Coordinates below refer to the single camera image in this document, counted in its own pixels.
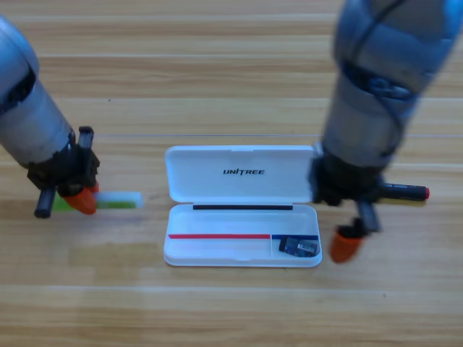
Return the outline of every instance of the red stripe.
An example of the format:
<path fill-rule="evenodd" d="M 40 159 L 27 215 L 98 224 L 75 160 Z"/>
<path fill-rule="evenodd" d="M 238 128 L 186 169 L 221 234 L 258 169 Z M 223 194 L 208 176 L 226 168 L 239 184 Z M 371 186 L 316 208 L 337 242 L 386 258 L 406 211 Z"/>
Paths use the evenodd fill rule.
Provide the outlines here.
<path fill-rule="evenodd" d="M 170 239 L 269 239 L 270 234 L 169 234 Z"/>

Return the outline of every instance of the wooden floor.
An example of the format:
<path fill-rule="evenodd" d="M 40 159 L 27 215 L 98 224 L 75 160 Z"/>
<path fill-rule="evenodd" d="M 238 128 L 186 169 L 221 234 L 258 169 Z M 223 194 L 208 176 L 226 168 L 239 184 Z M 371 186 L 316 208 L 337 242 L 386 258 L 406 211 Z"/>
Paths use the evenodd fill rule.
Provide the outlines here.
<path fill-rule="evenodd" d="M 463 45 L 422 102 L 381 205 L 384 232 L 347 265 L 170 267 L 172 145 L 310 145 L 336 71 L 340 0 L 0 0 L 72 125 L 97 131 L 104 190 L 145 208 L 32 216 L 38 192 L 0 152 L 0 346 L 463 346 Z M 315 206 L 322 242 L 354 208 Z"/>

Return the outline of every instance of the unitree logo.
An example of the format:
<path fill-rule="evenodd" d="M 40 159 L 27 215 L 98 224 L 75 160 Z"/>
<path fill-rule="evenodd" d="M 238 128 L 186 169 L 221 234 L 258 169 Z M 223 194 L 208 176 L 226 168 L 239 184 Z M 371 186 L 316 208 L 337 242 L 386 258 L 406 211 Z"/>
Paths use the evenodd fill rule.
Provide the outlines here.
<path fill-rule="evenodd" d="M 265 170 L 224 170 L 224 175 L 263 175 L 266 171 Z"/>

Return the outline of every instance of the silver metal cylinder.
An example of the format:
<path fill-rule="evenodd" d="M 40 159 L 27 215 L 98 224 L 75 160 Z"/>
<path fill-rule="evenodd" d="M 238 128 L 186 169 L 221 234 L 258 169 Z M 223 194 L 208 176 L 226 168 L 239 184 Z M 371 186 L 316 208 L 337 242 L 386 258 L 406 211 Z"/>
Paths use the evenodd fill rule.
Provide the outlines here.
<path fill-rule="evenodd" d="M 41 163 L 69 142 L 72 128 L 42 83 L 16 108 L 0 116 L 0 144 L 22 166 Z"/>
<path fill-rule="evenodd" d="M 456 42 L 462 11 L 462 0 L 346 1 L 334 46 L 339 78 L 323 137 L 330 154 L 361 168 L 388 165 L 417 99 Z M 348 76 L 352 70 L 391 81 L 411 97 L 378 100 L 359 87 L 358 75 Z"/>
<path fill-rule="evenodd" d="M 33 71 L 29 95 L 7 105 L 9 95 Z M 51 159 L 69 142 L 72 128 L 38 80 L 38 60 L 24 36 L 0 17 L 0 144 L 22 166 Z"/>

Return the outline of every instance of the orange fingertip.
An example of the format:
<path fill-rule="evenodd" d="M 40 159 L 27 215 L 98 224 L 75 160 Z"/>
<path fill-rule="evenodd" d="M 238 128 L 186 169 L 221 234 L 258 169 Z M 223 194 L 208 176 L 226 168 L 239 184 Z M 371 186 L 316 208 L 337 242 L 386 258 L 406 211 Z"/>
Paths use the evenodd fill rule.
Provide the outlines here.
<path fill-rule="evenodd" d="M 85 187 L 74 197 L 63 197 L 63 199 L 69 206 L 86 215 L 92 215 L 96 212 L 96 200 L 90 188 Z"/>
<path fill-rule="evenodd" d="M 330 245 L 330 256 L 333 262 L 343 263 L 351 260 L 362 245 L 363 238 L 349 239 L 336 231 Z"/>

